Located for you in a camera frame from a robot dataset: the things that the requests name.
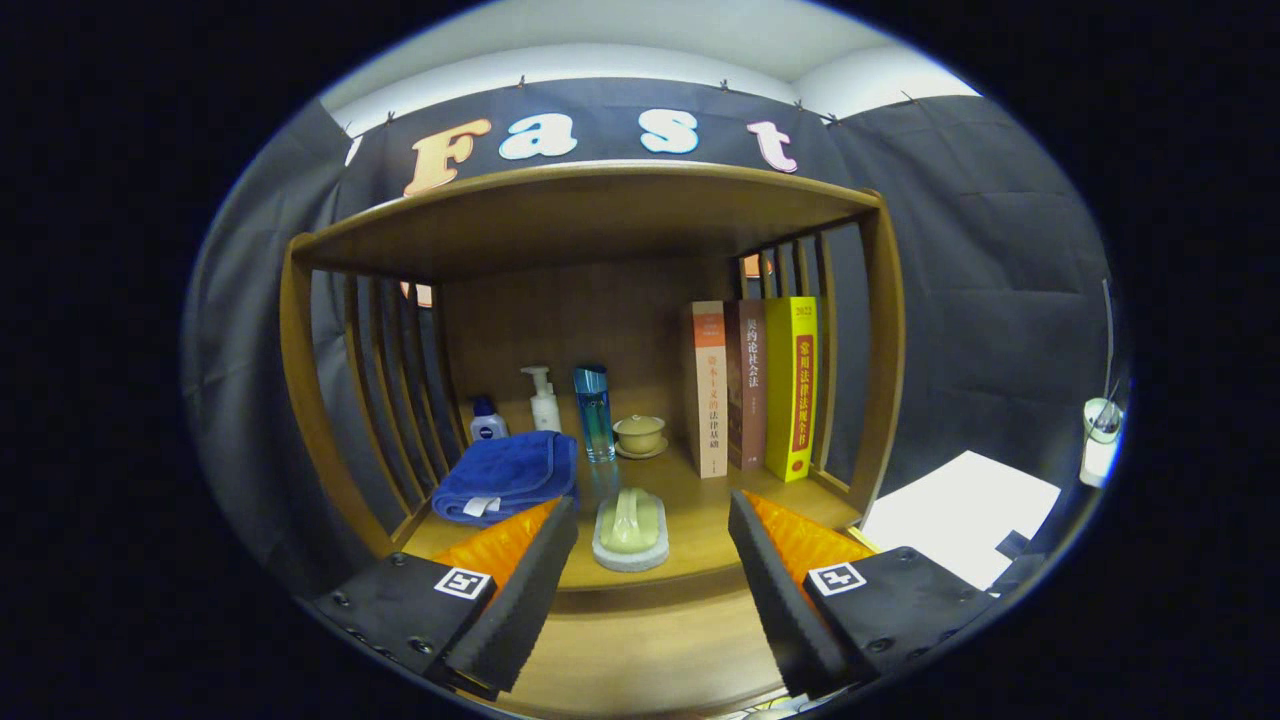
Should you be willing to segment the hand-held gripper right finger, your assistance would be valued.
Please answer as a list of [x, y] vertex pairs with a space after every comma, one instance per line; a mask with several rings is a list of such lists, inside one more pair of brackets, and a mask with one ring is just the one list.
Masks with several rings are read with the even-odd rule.
[[909, 546], [873, 550], [748, 491], [728, 532], [786, 688], [820, 696], [919, 666], [995, 606]]

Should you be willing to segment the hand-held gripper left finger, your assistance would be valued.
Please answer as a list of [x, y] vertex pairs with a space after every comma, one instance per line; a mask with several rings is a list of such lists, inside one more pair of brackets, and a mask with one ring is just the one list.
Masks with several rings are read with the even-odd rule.
[[515, 688], [579, 538], [558, 497], [422, 559], [396, 552], [317, 594], [315, 618], [356, 650], [447, 692]]

